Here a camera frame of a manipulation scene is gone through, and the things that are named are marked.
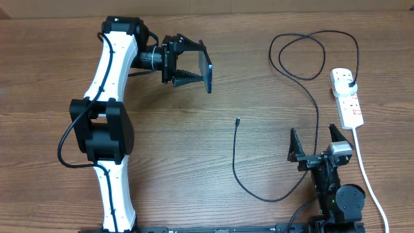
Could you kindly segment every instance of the black cable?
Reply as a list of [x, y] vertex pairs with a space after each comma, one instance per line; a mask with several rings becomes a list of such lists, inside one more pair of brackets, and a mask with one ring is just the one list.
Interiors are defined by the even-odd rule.
[[71, 132], [71, 130], [73, 129], [73, 127], [75, 126], [75, 124], [79, 121], [79, 119], [82, 117], [82, 115], [84, 115], [86, 112], [88, 112], [92, 105], [97, 101], [97, 99], [99, 98], [99, 96], [101, 95], [102, 92], [104, 92], [104, 86], [105, 86], [105, 82], [106, 79], [108, 78], [109, 75], [109, 71], [111, 70], [111, 65], [112, 65], [112, 59], [113, 59], [113, 53], [114, 50], [112, 48], [111, 42], [109, 41], [108, 37], [99, 32], [97, 34], [98, 38], [103, 41], [103, 39], [101, 37], [103, 37], [106, 42], [108, 43], [109, 46], [109, 63], [108, 66], [106, 68], [106, 72], [105, 75], [103, 76], [103, 80], [101, 83], [101, 86], [99, 86], [98, 92], [96, 94], [96, 96], [93, 98], [93, 100], [87, 105], [87, 107], [72, 121], [72, 123], [69, 125], [69, 127], [66, 129], [65, 133], [63, 134], [62, 138], [60, 139], [59, 142], [59, 146], [58, 146], [58, 159], [59, 161], [66, 167], [68, 168], [89, 168], [89, 167], [97, 167], [102, 169], [103, 173], [106, 176], [106, 181], [107, 181], [107, 185], [108, 185], [108, 192], [109, 192], [109, 205], [111, 206], [111, 215], [113, 217], [113, 221], [114, 221], [114, 228], [115, 228], [115, 232], [118, 232], [118, 225], [116, 224], [116, 217], [115, 217], [115, 209], [114, 209], [114, 205], [113, 205], [113, 200], [112, 200], [112, 189], [111, 189], [111, 181], [109, 180], [109, 171], [107, 171], [105, 169], [105, 167], [103, 167], [102, 165], [99, 165], [97, 163], [93, 163], [93, 164], [77, 164], [77, 165], [72, 165], [72, 164], [68, 164], [67, 162], [65, 162], [62, 158], [62, 147], [63, 147], [63, 143], [65, 143], [65, 140], [67, 138], [67, 136], [69, 135], [69, 133]]
[[[154, 49], [155, 47], [158, 47], [158, 36], [157, 36], [157, 35], [155, 35], [155, 33], [153, 33], [153, 32], [149, 32], [149, 35], [150, 35], [152, 38], [154, 38], [154, 39], [155, 39], [155, 44], [151, 45], [151, 47], [152, 47], [153, 49]], [[153, 69], [152, 71], [141, 71], [141, 72], [134, 72], [134, 73], [128, 74], [128, 77], [134, 77], [134, 76], [144, 75], [144, 74], [152, 74], [152, 73], [154, 73], [155, 71], [157, 71], [157, 70]]]
[[[311, 34], [307, 34], [307, 35], [305, 35], [305, 34], [297, 34], [297, 33], [288, 33], [288, 34], [280, 34], [280, 35], [277, 35], [275, 38], [273, 38], [273, 40], [272, 40], [272, 43], [270, 44], [270, 47], [269, 47], [269, 53], [268, 53], [268, 56], [269, 56], [269, 60], [270, 60], [270, 62], [271, 62], [271, 64], [272, 64], [272, 66], [273, 66], [273, 68], [275, 68], [275, 70], [277, 70], [277, 72], [279, 72], [279, 73], [281, 73], [283, 76], [286, 76], [287, 78], [289, 78], [290, 80], [292, 80], [293, 82], [295, 82], [295, 83], [297, 83], [300, 87], [302, 87], [302, 89], [303, 90], [305, 90], [305, 92], [309, 95], [309, 97], [310, 97], [310, 99], [312, 100], [312, 102], [313, 102], [313, 104], [315, 105], [315, 109], [316, 109], [316, 130], [315, 130], [315, 143], [314, 143], [314, 152], [313, 152], [313, 154], [315, 155], [316, 154], [316, 149], [317, 149], [317, 147], [318, 147], [318, 132], [319, 132], [319, 108], [318, 108], [318, 105], [317, 105], [317, 103], [316, 103], [316, 101], [315, 101], [315, 99], [313, 98], [313, 96], [311, 95], [311, 93], [306, 89], [306, 87], [305, 86], [303, 86], [301, 83], [299, 83], [299, 81], [297, 81], [297, 80], [295, 80], [294, 78], [297, 78], [297, 79], [299, 79], [299, 80], [305, 80], [305, 81], [307, 81], [307, 80], [313, 80], [313, 79], [315, 79], [316, 77], [318, 77], [319, 76], [319, 74], [322, 72], [322, 70], [323, 70], [323, 67], [325, 66], [325, 60], [326, 60], [326, 51], [325, 51], [325, 47], [322, 45], [322, 43], [320, 42], [320, 41], [318, 41], [317, 39], [315, 39], [315, 38], [313, 38], [311, 35], [314, 35], [314, 34], [318, 34], [318, 33], [322, 33], [322, 32], [336, 32], [336, 33], [341, 33], [341, 34], [345, 34], [345, 35], [347, 35], [347, 36], [349, 36], [349, 37], [351, 37], [353, 40], [354, 40], [354, 42], [355, 42], [355, 45], [356, 45], [356, 72], [355, 72], [355, 79], [354, 79], [354, 81], [353, 82], [351, 82], [350, 84], [349, 84], [349, 86], [350, 87], [352, 87], [355, 83], [356, 83], [356, 79], [358, 78], [358, 70], [359, 70], [359, 63], [360, 63], [360, 56], [359, 56], [359, 46], [358, 46], [358, 42], [356, 42], [356, 39], [352, 36], [352, 35], [350, 35], [350, 34], [348, 34], [348, 33], [346, 33], [346, 32], [341, 32], [341, 31], [337, 31], [337, 30], [322, 30], [322, 31], [317, 31], [317, 32], [313, 32], [313, 33], [311, 33]], [[273, 43], [275, 42], [275, 40], [276, 39], [278, 39], [279, 37], [281, 37], [281, 36], [300, 36], [299, 38], [297, 38], [297, 39], [294, 39], [293, 41], [291, 41], [291, 42], [289, 42], [289, 43], [287, 43], [280, 51], [279, 51], [279, 64], [280, 64], [280, 66], [282, 67], [282, 69], [287, 73], [287, 74], [285, 74], [285, 73], [283, 73], [281, 70], [279, 70], [275, 65], [274, 65], [274, 63], [273, 63], [273, 60], [272, 60], [272, 55], [271, 55], [271, 52], [272, 52], [272, 46], [273, 46]], [[293, 43], [295, 43], [295, 42], [297, 42], [297, 41], [299, 41], [299, 40], [301, 40], [301, 39], [305, 39], [305, 38], [309, 38], [309, 39], [312, 39], [313, 41], [315, 41], [316, 43], [318, 43], [320, 46], [321, 46], [321, 48], [322, 48], [322, 51], [323, 51], [323, 61], [322, 61], [322, 66], [321, 66], [321, 69], [319, 70], [319, 72], [317, 73], [317, 74], [315, 74], [313, 77], [311, 77], [311, 78], [302, 78], [302, 77], [299, 77], [299, 76], [296, 76], [295, 74], [292, 74], [291, 72], [289, 72], [284, 66], [283, 66], [283, 64], [282, 64], [282, 61], [281, 61], [281, 53], [283, 52], [283, 50], [285, 50], [285, 48], [287, 48], [289, 45], [291, 45], [291, 44], [293, 44]], [[253, 197], [255, 197], [255, 198], [257, 198], [258, 200], [261, 200], [261, 201], [265, 201], [265, 202], [278, 202], [278, 201], [281, 201], [281, 200], [283, 200], [284, 198], [286, 198], [286, 197], [288, 197], [298, 186], [299, 186], [299, 184], [302, 182], [302, 180], [305, 178], [305, 176], [307, 175], [307, 173], [308, 173], [308, 171], [306, 171], [304, 174], [303, 174], [303, 176], [301, 177], [301, 179], [295, 184], [295, 186], [286, 194], [286, 195], [284, 195], [283, 197], [280, 197], [280, 198], [278, 198], [278, 199], [273, 199], [273, 200], [271, 200], [271, 199], [263, 199], [263, 198], [261, 198], [261, 197], [259, 197], [259, 196], [257, 196], [257, 195], [255, 195], [255, 194], [253, 194], [251, 191], [249, 191], [246, 187], [244, 187], [243, 186], [243, 184], [241, 184], [241, 182], [240, 182], [240, 180], [239, 180], [239, 178], [237, 177], [237, 174], [236, 174], [236, 172], [235, 172], [235, 138], [236, 138], [236, 134], [237, 134], [237, 127], [239, 126], [239, 124], [240, 124], [240, 118], [238, 118], [237, 120], [236, 120], [236, 126], [235, 126], [235, 131], [234, 131], [234, 143], [233, 143], [233, 174], [234, 174], [234, 177], [235, 177], [235, 179], [236, 179], [236, 181], [239, 183], [239, 185], [240, 185], [240, 187], [241, 188], [243, 188], [248, 194], [250, 194], [251, 196], [253, 196]]]
[[[358, 70], [359, 70], [359, 66], [360, 66], [360, 49], [359, 49], [358, 42], [356, 41], [355, 37], [353, 37], [351, 34], [348, 34], [348, 33], [346, 33], [346, 32], [341, 32], [341, 31], [338, 31], [338, 30], [321, 30], [321, 31], [313, 32], [313, 33], [310, 33], [310, 34], [307, 34], [307, 35], [305, 35], [305, 34], [298, 34], [298, 33], [287, 33], [287, 34], [280, 34], [280, 35], [277, 35], [275, 38], [273, 38], [272, 43], [270, 44], [270, 48], [269, 48], [269, 60], [270, 60], [270, 62], [272, 63], [273, 67], [274, 67], [274, 68], [275, 68], [275, 69], [276, 69], [279, 73], [281, 73], [282, 75], [286, 76], [287, 78], [292, 79], [290, 76], [288, 76], [287, 74], [285, 74], [285, 73], [281, 72], [278, 68], [276, 68], [276, 66], [273, 64], [273, 61], [272, 61], [272, 57], [271, 57], [271, 55], [270, 55], [270, 52], [272, 51], [273, 42], [274, 42], [274, 41], [275, 41], [278, 37], [281, 37], [281, 36], [300, 36], [299, 38], [294, 39], [294, 40], [292, 40], [291, 42], [287, 43], [287, 44], [286, 44], [286, 45], [285, 45], [285, 46], [284, 46], [284, 47], [283, 47], [283, 48], [279, 51], [279, 64], [280, 64], [280, 66], [282, 67], [282, 69], [283, 69], [286, 73], [288, 73], [289, 75], [291, 75], [291, 76], [292, 76], [292, 77], [294, 77], [294, 78], [297, 78], [297, 79], [299, 79], [299, 80], [305, 80], [305, 81], [315, 79], [316, 77], [318, 77], [318, 76], [319, 76], [319, 74], [320, 74], [320, 73], [322, 72], [322, 70], [323, 70], [323, 67], [325, 66], [326, 51], [325, 51], [325, 47], [322, 45], [322, 43], [321, 43], [320, 41], [318, 41], [317, 39], [313, 38], [311, 35], [315, 35], [315, 34], [322, 33], [322, 32], [335, 32], [335, 33], [345, 34], [345, 35], [349, 36], [350, 38], [352, 38], [352, 40], [355, 42], [355, 47], [356, 47], [356, 71], [355, 71], [355, 78], [354, 78], [354, 81], [353, 81], [353, 82], [351, 82], [351, 83], [349, 84], [349, 86], [350, 86], [350, 87], [353, 87], [353, 86], [355, 85], [355, 83], [356, 83], [356, 79], [358, 78]], [[291, 45], [291, 44], [293, 44], [293, 43], [295, 43], [295, 42], [297, 42], [297, 41], [299, 41], [299, 40], [301, 40], [301, 39], [305, 39], [305, 38], [309, 38], [309, 39], [311, 39], [311, 40], [315, 41], [316, 43], [318, 43], [318, 44], [321, 46], [322, 51], [323, 51], [323, 61], [322, 61], [322, 66], [321, 66], [321, 69], [320, 69], [320, 70], [319, 70], [319, 72], [318, 72], [317, 74], [315, 74], [312, 78], [302, 78], [302, 77], [299, 77], [299, 76], [296, 76], [296, 75], [292, 74], [291, 72], [289, 72], [289, 71], [288, 71], [288, 70], [287, 70], [287, 69], [283, 66], [283, 64], [282, 64], [282, 62], [281, 62], [281, 53], [285, 50], [285, 48], [287, 48], [289, 45]]]
[[306, 202], [305, 204], [303, 204], [301, 207], [298, 208], [298, 210], [291, 217], [289, 224], [287, 225], [287, 233], [290, 233], [290, 226], [292, 225], [293, 221], [295, 220], [299, 212], [301, 212], [306, 206], [309, 206], [310, 204], [312, 204], [317, 198], [318, 196], [313, 197], [310, 201]]
[[305, 176], [306, 176], [306, 174], [307, 174], [307, 172], [308, 171], [306, 171], [305, 172], [305, 174], [303, 174], [303, 176], [302, 176], [302, 178], [299, 180], [299, 182], [297, 182], [296, 184], [295, 184], [295, 186], [286, 194], [286, 195], [284, 195], [283, 197], [280, 197], [280, 198], [277, 198], [277, 199], [273, 199], [273, 200], [271, 200], [271, 199], [264, 199], [264, 198], [261, 198], [261, 197], [259, 197], [259, 196], [257, 196], [257, 195], [255, 195], [255, 194], [253, 194], [251, 191], [249, 191], [241, 182], [240, 182], [240, 180], [239, 180], [239, 178], [237, 177], [237, 174], [236, 174], [236, 172], [235, 172], [235, 166], [234, 166], [234, 164], [235, 164], [235, 138], [236, 138], [236, 135], [237, 135], [237, 128], [239, 127], [239, 124], [240, 124], [240, 118], [238, 117], [236, 120], [235, 120], [235, 130], [234, 130], [234, 141], [233, 141], [233, 174], [234, 174], [234, 178], [236, 179], [236, 181], [239, 183], [239, 185], [240, 185], [240, 187], [242, 188], [242, 189], [244, 189], [248, 194], [250, 194], [250, 195], [252, 195], [253, 197], [255, 197], [255, 198], [257, 198], [257, 199], [259, 199], [260, 201], [264, 201], [264, 202], [270, 202], [270, 203], [275, 203], [275, 202], [278, 202], [278, 201], [281, 201], [281, 200], [283, 200], [283, 199], [285, 199], [286, 197], [288, 197], [298, 186], [299, 186], [299, 184], [300, 184], [300, 182], [302, 182], [302, 180], [305, 178]]

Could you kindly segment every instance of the power socket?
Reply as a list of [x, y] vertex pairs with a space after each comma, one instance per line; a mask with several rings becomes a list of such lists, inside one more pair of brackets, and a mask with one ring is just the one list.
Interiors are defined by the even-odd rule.
[[342, 89], [338, 96], [335, 94], [336, 87], [352, 81], [353, 75], [349, 69], [336, 68], [331, 72], [332, 91], [335, 95], [342, 129], [353, 129], [364, 124], [360, 103], [356, 95], [358, 89], [356, 84], [355, 88]]

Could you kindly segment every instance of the wooden table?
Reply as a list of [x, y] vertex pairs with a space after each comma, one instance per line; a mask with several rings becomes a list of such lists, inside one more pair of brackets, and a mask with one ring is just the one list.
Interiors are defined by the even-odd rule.
[[[0, 21], [0, 232], [75, 232], [102, 225], [100, 190], [93, 169], [68, 169], [56, 156], [70, 124], [69, 103], [82, 98], [101, 53], [96, 39], [104, 17]], [[287, 162], [289, 130], [298, 130], [312, 153], [316, 114], [306, 93], [271, 68], [267, 52], [281, 33], [323, 29], [352, 34], [360, 44], [358, 95], [365, 124], [358, 129], [365, 168], [392, 232], [414, 225], [414, 14], [333, 12], [144, 17], [160, 39], [182, 33], [203, 39], [213, 61], [213, 93], [201, 83], [179, 88], [160, 73], [130, 78], [125, 106], [135, 129], [129, 164], [131, 198], [140, 226], [212, 227], [287, 222], [314, 195], [308, 175], [280, 203], [264, 203], [243, 191], [232, 173], [234, 122], [237, 172], [253, 193], [284, 195], [302, 176]], [[318, 151], [330, 142], [329, 124], [340, 125], [329, 73], [355, 70], [351, 39], [316, 36], [327, 48], [317, 79], [305, 82], [320, 108]], [[276, 52], [293, 38], [282, 38]], [[322, 53], [302, 41], [283, 54], [286, 67], [311, 76]], [[183, 54], [178, 67], [197, 72], [197, 54]], [[352, 140], [350, 131], [342, 131]], [[83, 163], [74, 134], [63, 148], [70, 163]], [[342, 184], [365, 191], [356, 156], [339, 169]], [[318, 213], [314, 205], [297, 221]], [[383, 222], [365, 199], [367, 232]]]

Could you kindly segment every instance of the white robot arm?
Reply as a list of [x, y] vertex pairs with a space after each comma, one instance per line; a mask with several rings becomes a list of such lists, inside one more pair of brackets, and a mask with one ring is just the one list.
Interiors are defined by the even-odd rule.
[[[102, 23], [102, 56], [91, 86], [83, 100], [72, 100], [72, 124], [58, 147], [60, 162], [70, 168], [93, 166], [98, 176], [103, 209], [103, 227], [94, 232], [136, 232], [136, 214], [128, 184], [128, 158], [134, 146], [134, 129], [123, 101], [130, 68], [162, 71], [162, 82], [175, 87], [204, 81], [207, 92], [212, 89], [212, 65], [206, 47], [181, 34], [166, 36], [158, 47], [158, 38], [137, 17], [109, 16]], [[157, 43], [147, 46], [149, 36]], [[178, 55], [187, 50], [199, 51], [202, 75], [176, 70]], [[107, 123], [91, 119], [105, 117]], [[71, 165], [61, 158], [61, 147], [74, 128], [81, 152], [92, 164]]]

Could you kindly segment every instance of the black joint cover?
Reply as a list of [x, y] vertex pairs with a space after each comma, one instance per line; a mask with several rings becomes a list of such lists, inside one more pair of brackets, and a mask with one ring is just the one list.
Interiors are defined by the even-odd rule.
[[[72, 121], [89, 105], [89, 100], [72, 100], [69, 108]], [[95, 123], [91, 119], [105, 113], [107, 123]], [[134, 129], [122, 102], [111, 98], [108, 102], [95, 102], [74, 125], [80, 151], [89, 161], [115, 161], [120, 164], [125, 155], [132, 152]]]
[[110, 33], [111, 31], [126, 32], [128, 35], [134, 35], [139, 51], [144, 51], [149, 37], [149, 30], [144, 21], [139, 17], [122, 17], [108, 16], [102, 22], [102, 32]]
[[336, 208], [331, 208], [336, 222], [353, 222], [362, 220], [365, 204], [365, 192], [359, 186], [346, 184], [338, 189], [335, 196]]

